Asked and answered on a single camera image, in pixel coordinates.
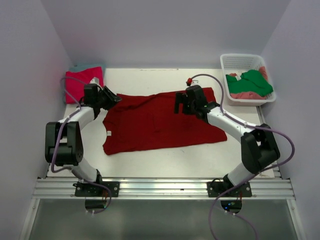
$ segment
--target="pink cloth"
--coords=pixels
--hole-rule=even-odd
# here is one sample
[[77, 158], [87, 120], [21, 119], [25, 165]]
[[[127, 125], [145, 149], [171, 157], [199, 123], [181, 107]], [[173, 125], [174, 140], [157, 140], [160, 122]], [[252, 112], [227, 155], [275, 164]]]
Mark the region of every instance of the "pink cloth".
[[[259, 68], [259, 72], [264, 77], [264, 79], [268, 81], [268, 75], [267, 75], [266, 67], [265, 66], [261, 66]], [[229, 75], [232, 76], [232, 77], [237, 76], [236, 73], [231, 73]], [[254, 92], [254, 91], [245, 91], [245, 92], [240, 92], [240, 93], [230, 93], [230, 96], [233, 99], [264, 100], [264, 99], [267, 98], [266, 96], [260, 96], [258, 93]]]
[[[104, 85], [104, 77], [103, 77], [103, 71], [100, 66], [88, 68], [83, 71], [79, 72], [71, 72], [67, 71], [65, 73], [66, 77], [72, 77], [79, 79], [86, 84], [90, 83], [90, 81], [96, 77], [99, 79], [100, 86]], [[65, 89], [77, 100], [79, 101], [80, 98], [84, 96], [84, 85], [78, 81], [72, 80], [72, 79], [66, 79], [65, 80]], [[75, 101], [68, 95], [65, 94], [65, 101], [67, 104], [74, 104]]]

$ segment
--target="green garment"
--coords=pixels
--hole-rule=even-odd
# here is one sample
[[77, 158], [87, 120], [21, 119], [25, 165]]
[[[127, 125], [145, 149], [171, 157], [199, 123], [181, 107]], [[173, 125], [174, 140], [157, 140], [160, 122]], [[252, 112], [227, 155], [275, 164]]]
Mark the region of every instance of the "green garment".
[[244, 72], [240, 77], [241, 79], [237, 80], [235, 76], [226, 75], [226, 81], [231, 94], [255, 92], [261, 97], [264, 97], [274, 91], [272, 86], [257, 70]]

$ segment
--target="folded teal cloth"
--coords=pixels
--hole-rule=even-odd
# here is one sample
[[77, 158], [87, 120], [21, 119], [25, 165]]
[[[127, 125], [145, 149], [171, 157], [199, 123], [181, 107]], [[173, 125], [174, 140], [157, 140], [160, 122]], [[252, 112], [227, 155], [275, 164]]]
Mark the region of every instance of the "folded teal cloth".
[[101, 67], [102, 68], [102, 74], [105, 76], [105, 70], [106, 70], [106, 65], [103, 63], [97, 63], [97, 64], [77, 64], [75, 66], [72, 66], [69, 68], [70, 72], [73, 73], [78, 73], [86, 69], [91, 69], [91, 68], [96, 68], [96, 67]]

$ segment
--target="black mounting plate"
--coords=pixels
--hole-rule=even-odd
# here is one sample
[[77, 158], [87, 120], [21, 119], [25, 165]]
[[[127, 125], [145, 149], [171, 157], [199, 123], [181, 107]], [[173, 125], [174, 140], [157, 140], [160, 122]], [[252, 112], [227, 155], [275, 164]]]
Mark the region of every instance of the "black mounting plate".
[[[226, 189], [223, 190], [224, 189], [224, 182], [222, 179], [221, 179], [221, 181], [215, 181], [214, 184], [216, 185], [216, 187], [213, 186], [212, 181], [208, 181], [206, 183], [206, 190], [208, 192], [209, 198], [216, 198], [216, 197], [218, 197], [219, 194], [223, 193], [226, 190]], [[222, 198], [229, 198], [229, 197], [237, 198], [239, 196], [240, 192], [242, 192], [243, 198], [252, 197], [250, 183], [249, 182], [245, 183], [244, 185], [240, 186], [239, 188], [222, 196]]]
[[[117, 198], [119, 195], [120, 182], [118, 181], [103, 181], [100, 185], [106, 186], [110, 189], [111, 196]], [[76, 197], [102, 197], [103, 189], [99, 186], [93, 186], [89, 183], [79, 184], [79, 182], [73, 185], [75, 187], [74, 196]]]

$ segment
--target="folded red cloth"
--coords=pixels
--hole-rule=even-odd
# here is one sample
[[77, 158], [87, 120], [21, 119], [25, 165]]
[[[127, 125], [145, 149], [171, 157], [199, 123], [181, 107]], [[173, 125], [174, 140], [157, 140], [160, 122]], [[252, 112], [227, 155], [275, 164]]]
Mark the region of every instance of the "folded red cloth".
[[[215, 101], [212, 88], [204, 88], [208, 102]], [[110, 109], [103, 120], [111, 136], [103, 145], [107, 155], [162, 148], [176, 148], [227, 140], [221, 129], [195, 115], [174, 114], [176, 92], [128, 96]]]
[[[83, 81], [84, 83], [88, 84], [90, 81], [96, 77], [99, 79], [100, 86], [104, 85], [104, 77], [103, 77], [103, 71], [100, 66], [88, 68], [83, 71], [79, 72], [71, 72], [67, 71], [65, 73], [66, 77], [72, 77], [79, 79]], [[77, 100], [79, 101], [84, 96], [84, 85], [81, 82], [72, 80], [72, 79], [66, 79], [65, 80], [65, 89]], [[65, 101], [67, 104], [74, 104], [75, 101], [68, 95], [65, 94]]]

